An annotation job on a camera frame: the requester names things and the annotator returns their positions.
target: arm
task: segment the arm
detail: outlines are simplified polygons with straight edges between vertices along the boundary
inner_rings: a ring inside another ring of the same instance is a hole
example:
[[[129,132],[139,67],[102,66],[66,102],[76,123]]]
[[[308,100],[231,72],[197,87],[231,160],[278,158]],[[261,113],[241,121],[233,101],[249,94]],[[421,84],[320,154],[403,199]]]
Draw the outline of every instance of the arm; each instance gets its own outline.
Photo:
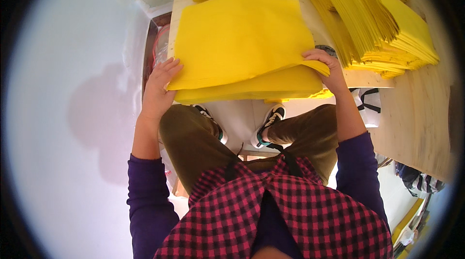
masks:
[[[129,219],[134,258],[151,258],[179,217],[168,200],[165,166],[161,163],[158,128],[176,92],[164,87],[182,69],[179,60],[158,64],[150,75],[142,111],[134,131],[129,169]]]
[[[378,164],[373,144],[355,101],[347,88],[339,61],[324,50],[312,49],[302,54],[305,60],[319,60],[328,65],[330,75],[322,82],[336,98],[339,147],[337,189],[369,207],[385,222],[387,217],[380,194]]]

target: shoe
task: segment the shoe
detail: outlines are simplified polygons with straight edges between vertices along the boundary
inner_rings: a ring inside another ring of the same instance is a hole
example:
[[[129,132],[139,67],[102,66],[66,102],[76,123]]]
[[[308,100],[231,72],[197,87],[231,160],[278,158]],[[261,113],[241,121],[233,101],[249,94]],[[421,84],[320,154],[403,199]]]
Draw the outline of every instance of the shoe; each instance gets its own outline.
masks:
[[[218,135],[218,140],[224,145],[228,141],[228,136],[226,135],[226,132],[218,125],[218,123],[213,119],[212,115],[210,112],[206,109],[205,106],[195,104],[192,105],[194,108],[196,108],[198,111],[201,112],[202,115],[206,116],[207,118],[211,119],[213,123],[215,123],[218,126],[219,130],[219,135]]]
[[[255,131],[252,138],[250,139],[250,143],[252,144],[252,146],[254,146],[257,149],[260,149],[263,146],[270,145],[271,142],[263,141],[261,134],[263,133],[264,129],[270,127],[277,121],[284,120],[285,117],[286,109],[283,105],[278,104],[272,107],[264,117],[263,125]]]

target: person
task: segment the person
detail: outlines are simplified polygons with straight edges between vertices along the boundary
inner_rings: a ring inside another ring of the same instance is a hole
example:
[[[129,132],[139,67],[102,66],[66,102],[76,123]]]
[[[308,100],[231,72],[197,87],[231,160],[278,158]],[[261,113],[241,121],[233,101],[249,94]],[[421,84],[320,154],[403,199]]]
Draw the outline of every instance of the person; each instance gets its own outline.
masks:
[[[134,258],[392,257],[373,145],[340,63],[320,49],[302,55],[328,65],[321,78],[336,105],[293,118],[273,106],[252,143],[281,153],[244,162],[204,106],[172,105],[175,92],[164,87],[180,61],[154,68],[128,162]],[[181,220],[168,201],[159,132],[190,195]],[[334,190],[325,185],[336,161]]]

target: purple sleeve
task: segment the purple sleeve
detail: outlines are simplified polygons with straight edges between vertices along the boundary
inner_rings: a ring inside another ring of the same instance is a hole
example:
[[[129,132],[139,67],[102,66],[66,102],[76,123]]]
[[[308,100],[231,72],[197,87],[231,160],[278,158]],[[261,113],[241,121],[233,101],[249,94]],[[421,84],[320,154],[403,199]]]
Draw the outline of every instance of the purple sleeve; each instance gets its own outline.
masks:
[[[131,155],[129,169],[129,219],[134,259],[153,258],[155,251],[178,223],[179,217],[168,201],[165,165],[157,160]]]
[[[389,229],[380,194],[378,163],[370,133],[366,132],[340,142],[336,152],[338,154],[337,190],[377,213]]]

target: white wall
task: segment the white wall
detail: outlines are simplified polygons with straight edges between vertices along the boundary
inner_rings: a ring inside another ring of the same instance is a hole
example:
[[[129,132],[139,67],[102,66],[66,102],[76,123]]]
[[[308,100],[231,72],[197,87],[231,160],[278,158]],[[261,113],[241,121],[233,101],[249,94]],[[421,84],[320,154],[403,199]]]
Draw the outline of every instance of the white wall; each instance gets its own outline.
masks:
[[[36,0],[7,104],[18,203],[49,258],[131,258],[127,159],[149,19],[132,0]]]

